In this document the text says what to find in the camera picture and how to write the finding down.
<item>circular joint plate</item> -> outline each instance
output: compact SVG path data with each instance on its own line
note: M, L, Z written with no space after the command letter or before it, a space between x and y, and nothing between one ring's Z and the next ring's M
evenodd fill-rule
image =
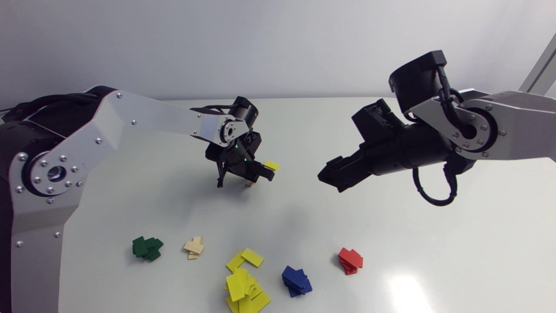
M223 143L230 143L236 139L233 120L226 120L220 129L220 139Z
M48 166L41 166L41 161L47 161ZM79 171L72 171L73 167L77 167L70 156L67 156L64 162L59 156L50 155L49 151L44 152L33 159L31 170L26 174L27 179L31 182L32 187L41 195L52 197L60 195L70 190L73 184L68 182L77 182L82 180L82 174ZM41 183L33 183L36 177L41 178Z

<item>yellow wooden block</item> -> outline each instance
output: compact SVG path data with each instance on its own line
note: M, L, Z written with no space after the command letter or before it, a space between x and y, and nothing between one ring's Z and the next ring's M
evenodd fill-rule
M255 279L249 273L247 273L247 278L245 279L245 294L249 294L249 289L255 284Z
M247 275L249 275L249 271L246 268L238 267L234 270L234 274L239 275L244 286L247 284Z
M232 313L240 313L240 304L239 302L233 302L231 297L226 298L226 303L228 304L228 307L230 307L230 310L232 311Z
M269 168L271 170L277 170L280 166L274 162L266 161L264 164L265 168Z
M253 312L259 312L269 303L270 297L266 294L266 292L263 291L258 296L253 298L253 300L251 301L251 308Z
M240 313L252 313L251 297L245 297L238 301L240 303Z
M194 252L194 253L196 253L196 254L198 254L198 255L201 254L201 252L203 251L203 248L204 248L204 247L205 247L205 246L203 246L202 244L196 243L196 242L192 242L192 241L188 241L188 242L185 244L185 246L183 246L183 248L184 248L185 250Z
M243 253L243 251L238 252L227 264L226 267L228 268L228 270L232 271L232 273L234 272L234 270L236 268L239 267L239 265L241 265L245 259L241 257L241 254Z
M251 297L251 299L254 299L261 292L263 292L261 285L259 285L259 282L255 282L255 284L253 285L253 291L251 292L251 294L249 294L249 296Z
M246 259L247 262L253 264L255 267L259 267L262 263L262 260L264 260L263 257L261 257L260 255L255 253L255 251L249 248L245 248L245 250L241 254L241 257Z
M239 274L232 274L226 277L226 282L228 283L228 289L230 290L230 297L232 301L237 301L245 297L245 286L244 280Z

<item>beige wooden block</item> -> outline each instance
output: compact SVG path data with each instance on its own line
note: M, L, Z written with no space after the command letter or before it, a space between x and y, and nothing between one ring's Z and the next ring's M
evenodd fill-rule
M184 248L185 250L194 252L194 253L196 253L196 254L198 254L198 255L201 254L201 252L203 251L203 248L204 248L204 247L205 247L205 246L203 246L202 244L196 243L196 242L192 242L192 241L188 241L188 242L185 244L185 246L183 246L183 248Z
M193 237L192 242L203 244L203 237L202 236ZM198 259L198 257L199 257L198 253L190 251L189 255L187 256L187 259L188 260L196 260L196 259Z

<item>black cable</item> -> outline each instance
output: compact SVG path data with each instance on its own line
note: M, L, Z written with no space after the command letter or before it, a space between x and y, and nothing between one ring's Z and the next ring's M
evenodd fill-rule
M237 104L232 104L232 105L207 105L204 106L203 108L205 109L232 109L233 107L236 107Z
M458 195L458 179L456 178L455 174L452 173L446 167L446 165L444 165L444 175L446 176L446 181L448 182L448 185L450 185L450 196L448 196L448 198L445 200L437 200L431 198L429 195L427 195L427 193L425 193L425 190L423 190L423 186L421 186L421 181L419 180L419 169L418 168L413 169L413 182L417 187L417 191L430 204L433 204L438 207L447 206L448 204L452 203L455 197Z
M418 122L419 118L414 118L413 116L409 115L409 113L404 113L404 117L412 122Z
M226 172L228 171L228 167L223 163L216 163L218 167L218 184L216 185L217 188L224 187L224 176L226 176Z
M473 131L463 122L463 119L459 116L458 111L455 109L454 105L452 105L452 102L454 101L454 98L451 96L452 94L454 94L460 102L463 102L463 97L457 90L450 88L450 83L448 82L448 78L446 77L446 73L444 72L444 68L442 66L438 66L436 71L438 72L438 78L440 80L440 85L442 86L442 88L438 91L438 96L440 98L440 105L442 106L446 119L448 119L450 124L457 128L464 137L473 137Z

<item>pile of blocks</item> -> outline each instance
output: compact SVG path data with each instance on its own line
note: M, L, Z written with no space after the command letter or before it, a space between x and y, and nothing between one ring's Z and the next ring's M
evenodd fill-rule
M230 292L226 303L232 313L257 313L270 303L270 297L246 268L239 267L244 261L259 267L263 258L247 248L238 252L226 264L226 267L232 272L232 275L226 277L226 286L224 287Z
M296 271L286 266L286 269L282 272L282 280L290 291L290 297L292 298L312 291L311 282L307 278L307 275L303 273L303 269Z
M133 240L131 250L136 257L142 257L144 260L154 261L160 257L158 251L164 243L158 238L149 238L145 240L143 236Z
M344 268L346 275L357 273L357 268L363 268L363 257L353 249L349 251L346 248L342 248L338 257L340 257L340 264Z
M203 237L193 237L193 240L188 241L183 248L189 252L189 255L187 256L188 260L198 259L199 255L205 248L205 246L203 246Z

